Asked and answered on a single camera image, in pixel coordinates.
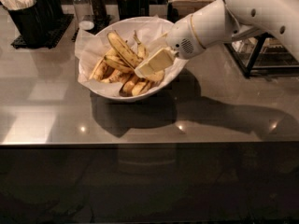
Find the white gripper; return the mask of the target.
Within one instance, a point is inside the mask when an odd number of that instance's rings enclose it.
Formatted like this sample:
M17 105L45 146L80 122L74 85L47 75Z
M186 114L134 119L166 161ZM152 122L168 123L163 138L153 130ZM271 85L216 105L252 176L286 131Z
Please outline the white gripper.
M169 47L152 52L136 69L138 77L150 78L171 66L176 58L188 60L207 48L219 43L231 42L237 32L235 19L223 0L213 3L177 21L166 36Z

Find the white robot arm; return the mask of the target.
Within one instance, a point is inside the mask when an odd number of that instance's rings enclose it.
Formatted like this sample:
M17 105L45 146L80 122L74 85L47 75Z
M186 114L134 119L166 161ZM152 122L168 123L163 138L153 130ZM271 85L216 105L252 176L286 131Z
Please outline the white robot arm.
M299 0L215 0L175 22L152 43L154 50L135 73L164 70L175 58L188 60L220 43L268 33L299 60Z

